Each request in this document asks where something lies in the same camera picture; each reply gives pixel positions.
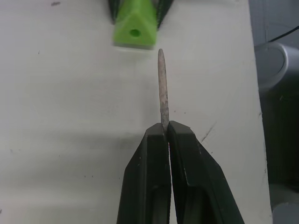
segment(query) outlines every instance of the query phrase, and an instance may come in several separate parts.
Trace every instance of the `dark spot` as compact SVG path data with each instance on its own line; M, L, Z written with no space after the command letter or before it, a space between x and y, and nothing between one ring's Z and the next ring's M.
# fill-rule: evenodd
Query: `dark spot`
M267 165L263 171L263 178L262 178L262 183L264 182L265 178L267 177Z
M58 6L58 5L60 5L60 1L54 1L54 2L52 2L51 3L51 6Z

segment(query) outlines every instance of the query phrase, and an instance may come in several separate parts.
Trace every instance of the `green triangular block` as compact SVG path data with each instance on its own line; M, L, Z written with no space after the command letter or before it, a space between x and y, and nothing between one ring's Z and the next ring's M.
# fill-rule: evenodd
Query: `green triangular block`
M115 22L114 41L154 45L156 35L156 9L151 0L124 0Z

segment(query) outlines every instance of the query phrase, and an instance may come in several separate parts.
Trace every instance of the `black object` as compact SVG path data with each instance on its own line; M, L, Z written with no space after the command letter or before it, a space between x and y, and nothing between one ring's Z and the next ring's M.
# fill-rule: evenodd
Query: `black object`
M146 130L126 167L117 224L169 223L171 176L161 123Z
M159 0L157 6L157 26L160 27L162 20L166 16L173 0ZM118 10L120 8L120 0L108 0L110 15L112 21L115 22Z
M117 224L168 224L171 174L178 224L244 224L222 169L192 130L171 121L167 139L150 127L123 179Z
M270 40L270 41L268 41L268 42L274 42L274 41L277 41L277 40L279 40L279 39L281 39L281 38L283 38L283 37L285 37L285 36L288 36L289 34L295 32L295 31L298 30L298 29L299 29L299 26L295 27L294 29L291 29L290 31L288 31L288 32L286 32L286 33L284 33L284 34L282 34L282 35L280 35L280 36L278 36L278 37L275 37L274 39L272 39L272 40Z

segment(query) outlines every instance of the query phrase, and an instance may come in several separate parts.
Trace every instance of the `white table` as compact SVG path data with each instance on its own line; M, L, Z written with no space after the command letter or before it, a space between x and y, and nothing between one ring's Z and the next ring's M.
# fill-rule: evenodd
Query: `white table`
M245 223L271 223L247 0L176 0L154 50L112 45L105 0L51 3L0 2L0 223L116 223L124 168L160 119L159 48L171 119L210 130Z

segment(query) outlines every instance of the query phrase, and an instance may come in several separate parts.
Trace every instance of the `wooden stick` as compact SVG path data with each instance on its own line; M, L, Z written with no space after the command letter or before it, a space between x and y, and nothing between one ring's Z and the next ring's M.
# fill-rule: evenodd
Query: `wooden stick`
M160 49L158 53L158 78L159 78L161 123L162 123L164 133L167 133L167 127L169 123L168 92L167 92L165 58L162 49Z

